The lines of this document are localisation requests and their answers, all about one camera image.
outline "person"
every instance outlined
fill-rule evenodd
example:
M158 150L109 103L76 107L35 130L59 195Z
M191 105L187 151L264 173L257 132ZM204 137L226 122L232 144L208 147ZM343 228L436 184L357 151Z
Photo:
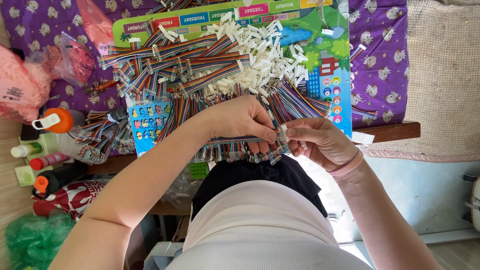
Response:
M333 172L378 270L442 269L340 130L320 118L286 126L295 157L304 155ZM252 96L193 116L110 181L49 269L122 269L132 230L209 139L254 135L264 141L249 143L251 151L265 153L277 139L273 128ZM371 269L339 248L319 190L286 155L275 165L219 162L193 198L183 253L167 269Z

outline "woven mat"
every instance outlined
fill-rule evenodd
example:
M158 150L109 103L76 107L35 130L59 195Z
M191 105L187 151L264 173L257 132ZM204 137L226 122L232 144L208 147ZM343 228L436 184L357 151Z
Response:
M480 160L480 4L408 1L410 79L405 120L421 137L362 146L373 157Z

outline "orange bottle cap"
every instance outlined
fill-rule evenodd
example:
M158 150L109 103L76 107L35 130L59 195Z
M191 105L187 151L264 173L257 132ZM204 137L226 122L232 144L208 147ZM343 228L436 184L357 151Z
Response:
M35 179L35 184L33 184L33 187L42 193L46 193L47 186L48 186L48 179L45 176L37 176L37 178Z
M52 126L45 127L46 130L50 130L53 133L60 134L69 132L72 129L73 117L68 110L63 108L48 109L43 115L43 118L40 118L39 120L47 118L48 116L53 114L56 114L60 121Z

